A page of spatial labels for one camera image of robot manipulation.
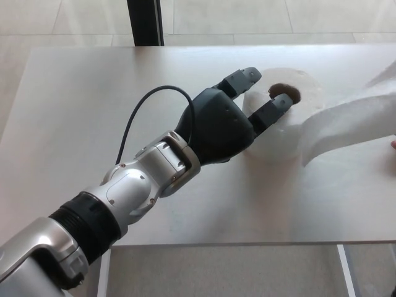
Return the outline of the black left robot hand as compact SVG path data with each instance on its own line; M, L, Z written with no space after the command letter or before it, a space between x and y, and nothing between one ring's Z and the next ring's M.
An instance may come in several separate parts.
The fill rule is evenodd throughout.
M203 90L184 110L175 132L189 144L202 166L228 162L300 102L296 88L278 83L269 88L269 101L246 116L234 100L261 77L255 67L237 70Z

